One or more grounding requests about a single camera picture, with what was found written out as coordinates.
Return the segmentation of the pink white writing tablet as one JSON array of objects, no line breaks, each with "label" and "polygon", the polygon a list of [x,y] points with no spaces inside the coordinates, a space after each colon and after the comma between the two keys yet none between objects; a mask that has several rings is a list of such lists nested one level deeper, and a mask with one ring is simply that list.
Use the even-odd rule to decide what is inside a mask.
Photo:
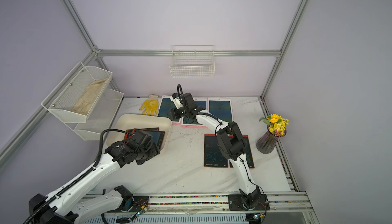
[{"label": "pink white writing tablet", "polygon": [[176,108],[174,103],[170,100],[170,98],[171,98],[170,95],[162,96],[159,104],[158,117],[170,119],[168,113],[172,108]]}]

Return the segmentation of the dark red tablet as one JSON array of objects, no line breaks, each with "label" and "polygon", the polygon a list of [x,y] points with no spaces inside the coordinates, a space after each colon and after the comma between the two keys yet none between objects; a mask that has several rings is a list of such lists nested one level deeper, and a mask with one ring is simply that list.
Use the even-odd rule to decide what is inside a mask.
[{"label": "dark red tablet", "polygon": [[228,168],[226,159],[217,144],[217,137],[214,134],[204,135],[204,167]]},{"label": "dark red tablet", "polygon": [[157,147],[162,150],[162,146],[163,146],[163,139],[165,136],[165,132],[164,131],[160,131],[159,127],[156,128],[143,128],[143,129],[128,129],[126,130],[127,133],[130,134],[134,134],[136,131],[144,131],[146,132],[148,135],[150,135],[152,137],[152,140],[154,142],[155,145],[157,145]]},{"label": "dark red tablet", "polygon": [[245,142],[245,149],[244,150],[245,150],[245,154],[246,154],[248,167],[250,169],[254,169],[255,168],[255,164],[254,164],[252,151],[251,151],[251,147],[250,147],[250,143],[249,143],[249,136],[248,135],[243,135],[243,138],[244,138],[244,142]]}]

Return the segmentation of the beige storage tray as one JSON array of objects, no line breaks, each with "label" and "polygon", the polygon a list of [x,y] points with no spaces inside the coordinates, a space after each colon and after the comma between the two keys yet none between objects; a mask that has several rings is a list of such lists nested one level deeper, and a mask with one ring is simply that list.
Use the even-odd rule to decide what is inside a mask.
[{"label": "beige storage tray", "polygon": [[137,130],[145,130],[145,132],[149,130],[152,132],[151,128],[158,128],[158,131],[164,132],[163,136],[160,136],[157,141],[161,153],[164,153],[171,134],[171,126],[172,122],[168,118],[124,114],[119,117],[113,128],[128,131],[129,133],[136,132]]}]

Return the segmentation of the dark red bottom tablet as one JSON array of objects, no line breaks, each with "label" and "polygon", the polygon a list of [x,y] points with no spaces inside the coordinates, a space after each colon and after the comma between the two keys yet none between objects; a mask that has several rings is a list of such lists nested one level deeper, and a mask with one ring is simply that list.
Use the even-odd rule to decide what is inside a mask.
[{"label": "dark red bottom tablet", "polygon": [[249,136],[248,135],[243,135],[243,138],[244,138],[244,142],[245,142],[245,149],[244,150],[245,150],[245,154],[246,154],[248,167],[250,169],[254,169],[255,168],[255,164],[254,164],[252,151],[251,151],[251,147],[250,147],[250,143],[249,143]]}]

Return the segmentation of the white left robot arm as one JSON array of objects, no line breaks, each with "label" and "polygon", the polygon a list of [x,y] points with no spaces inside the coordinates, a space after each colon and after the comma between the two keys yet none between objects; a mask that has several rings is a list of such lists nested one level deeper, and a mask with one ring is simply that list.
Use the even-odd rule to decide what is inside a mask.
[{"label": "white left robot arm", "polygon": [[106,129],[100,135],[95,162],[68,183],[47,195],[37,194],[29,200],[26,224],[79,224],[111,210],[139,211],[148,200],[135,201],[123,185],[86,202],[80,200],[100,182],[125,165],[138,165],[160,154],[160,148],[144,131],[129,133]]}]

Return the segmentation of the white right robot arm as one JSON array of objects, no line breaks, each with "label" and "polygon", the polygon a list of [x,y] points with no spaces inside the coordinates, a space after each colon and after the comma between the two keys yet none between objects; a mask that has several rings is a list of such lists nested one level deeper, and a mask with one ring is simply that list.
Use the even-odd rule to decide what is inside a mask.
[{"label": "white right robot arm", "polygon": [[268,211],[268,199],[263,189],[254,183],[247,162],[245,139],[237,123],[226,122],[198,106],[190,93],[178,90],[170,100],[175,108],[168,112],[172,119],[186,118],[212,130],[217,137],[217,146],[221,154],[232,164],[239,181],[239,207],[250,211],[261,209]]}]

